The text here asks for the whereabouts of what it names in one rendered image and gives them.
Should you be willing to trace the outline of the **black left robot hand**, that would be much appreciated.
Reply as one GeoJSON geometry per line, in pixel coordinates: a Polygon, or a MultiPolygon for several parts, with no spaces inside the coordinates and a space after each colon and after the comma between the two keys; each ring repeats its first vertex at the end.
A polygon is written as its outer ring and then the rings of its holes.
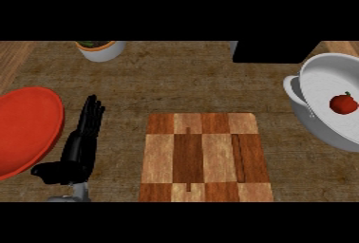
{"type": "Polygon", "coordinates": [[[75,130],[69,133],[59,161],[36,164],[30,175],[44,184],[75,184],[85,182],[95,163],[95,138],[104,107],[91,95],[84,102],[75,130]]]}

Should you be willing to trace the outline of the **checkered wooden cutting board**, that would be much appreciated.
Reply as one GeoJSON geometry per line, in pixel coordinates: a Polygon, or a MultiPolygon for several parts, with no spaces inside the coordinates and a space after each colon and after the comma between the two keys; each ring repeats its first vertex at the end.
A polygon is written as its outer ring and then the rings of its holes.
{"type": "Polygon", "coordinates": [[[251,113],[149,115],[138,199],[150,202],[273,199],[251,113]]]}

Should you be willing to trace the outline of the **white plant pot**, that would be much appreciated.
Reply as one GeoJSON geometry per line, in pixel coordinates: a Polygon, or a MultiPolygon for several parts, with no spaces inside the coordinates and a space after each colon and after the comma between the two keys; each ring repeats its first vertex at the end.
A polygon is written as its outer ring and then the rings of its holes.
{"type": "Polygon", "coordinates": [[[116,58],[124,51],[125,41],[109,41],[100,47],[82,47],[75,44],[81,54],[91,62],[106,62],[116,58]]]}

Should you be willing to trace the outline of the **red round plate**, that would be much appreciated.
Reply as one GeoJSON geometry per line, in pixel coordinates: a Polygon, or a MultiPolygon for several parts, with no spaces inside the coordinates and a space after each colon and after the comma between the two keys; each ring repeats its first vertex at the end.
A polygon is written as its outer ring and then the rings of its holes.
{"type": "Polygon", "coordinates": [[[0,180],[22,173],[60,137],[64,108],[56,92],[22,87],[0,96],[0,180]]]}

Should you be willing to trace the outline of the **black appliance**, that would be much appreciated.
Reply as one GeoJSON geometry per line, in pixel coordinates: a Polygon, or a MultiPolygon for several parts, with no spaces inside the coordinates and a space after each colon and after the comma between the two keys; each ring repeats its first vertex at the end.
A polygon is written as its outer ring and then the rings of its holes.
{"type": "Polygon", "coordinates": [[[230,41],[234,63],[298,64],[316,48],[319,41],[230,41]]]}

